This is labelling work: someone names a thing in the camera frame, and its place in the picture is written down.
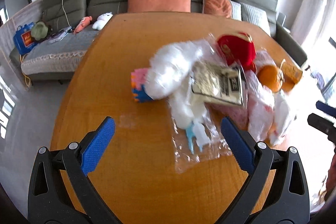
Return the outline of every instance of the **orange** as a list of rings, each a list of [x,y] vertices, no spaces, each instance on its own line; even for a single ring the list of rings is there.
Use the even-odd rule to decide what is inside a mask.
[[[273,65],[266,65],[257,75],[259,82],[268,87],[272,92],[278,92],[284,82],[282,70]]]

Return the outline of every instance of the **gray pillow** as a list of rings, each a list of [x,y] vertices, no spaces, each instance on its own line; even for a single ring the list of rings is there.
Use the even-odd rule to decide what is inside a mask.
[[[231,5],[232,5],[232,19],[235,20],[242,20],[242,6],[240,3],[231,1]]]
[[[265,33],[271,36],[267,14],[264,10],[241,3],[241,18],[243,21],[259,26]]]

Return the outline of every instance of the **pink plush toy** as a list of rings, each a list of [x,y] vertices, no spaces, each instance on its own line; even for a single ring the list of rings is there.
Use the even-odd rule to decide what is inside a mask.
[[[73,31],[74,34],[81,32],[86,26],[90,25],[92,17],[84,17]]]

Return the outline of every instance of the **green hat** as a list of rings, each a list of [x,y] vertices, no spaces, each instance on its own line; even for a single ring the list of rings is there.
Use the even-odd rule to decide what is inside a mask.
[[[35,40],[41,40],[45,38],[48,34],[48,27],[44,24],[44,22],[37,22],[31,29],[30,35],[35,38]]]

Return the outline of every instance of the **sheer curtain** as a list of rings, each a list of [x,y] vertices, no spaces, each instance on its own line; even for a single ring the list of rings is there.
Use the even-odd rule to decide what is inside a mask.
[[[336,0],[303,0],[291,34],[308,53],[314,46],[328,42],[335,32]]]
[[[310,50],[316,42],[327,0],[303,0],[294,21],[291,35],[304,50]]]
[[[331,34],[335,32],[335,30],[333,30],[336,19],[335,1],[336,0],[327,0],[327,5],[325,6],[322,22],[315,44],[318,44],[322,41],[327,42],[331,37]]]

